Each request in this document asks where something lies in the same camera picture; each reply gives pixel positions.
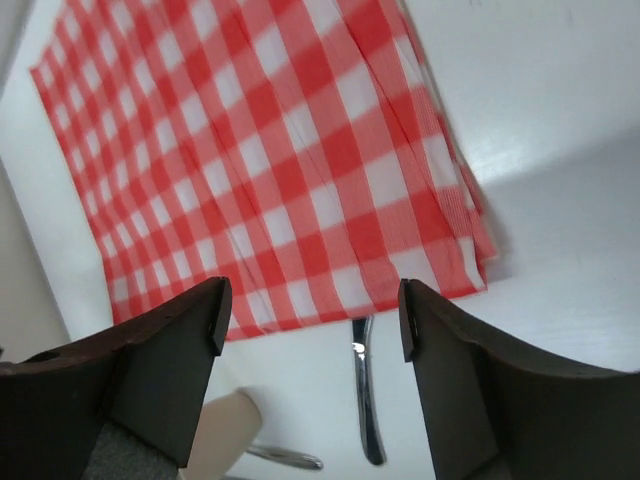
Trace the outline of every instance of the table surface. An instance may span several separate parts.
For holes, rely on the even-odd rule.
[[[409,0],[502,258],[471,313],[550,351],[640,368],[640,3]],[[60,0],[37,0],[0,99],[0,156],[73,339],[108,327],[102,264],[27,68]],[[373,383],[388,464],[360,446],[347,322],[228,344],[208,398],[250,386],[261,440],[313,453],[308,474],[243,457],[257,480],[433,478],[396,312],[376,317]]]

